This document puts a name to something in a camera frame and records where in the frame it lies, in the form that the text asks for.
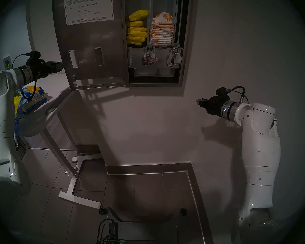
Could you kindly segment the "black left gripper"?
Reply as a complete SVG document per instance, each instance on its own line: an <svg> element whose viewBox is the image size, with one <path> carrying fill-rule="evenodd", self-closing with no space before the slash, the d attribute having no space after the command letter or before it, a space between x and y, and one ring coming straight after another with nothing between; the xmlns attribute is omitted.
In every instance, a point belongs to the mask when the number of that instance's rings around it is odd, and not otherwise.
<svg viewBox="0 0 305 244"><path fill-rule="evenodd" d="M43 59L31 59L31 71L33 80L47 77L49 74L62 74L65 63L45 62Z"/></svg>

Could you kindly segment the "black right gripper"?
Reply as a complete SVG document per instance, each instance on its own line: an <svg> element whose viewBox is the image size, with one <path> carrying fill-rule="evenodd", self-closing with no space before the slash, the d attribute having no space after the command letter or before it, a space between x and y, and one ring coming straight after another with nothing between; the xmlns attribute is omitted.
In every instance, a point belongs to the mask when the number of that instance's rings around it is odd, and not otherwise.
<svg viewBox="0 0 305 244"><path fill-rule="evenodd" d="M210 99L197 99L197 103L200 103L200 107L206 108L208 114L219 117L222 117L222 107L228 101L230 101L230 97L228 95L216 95Z"/></svg>

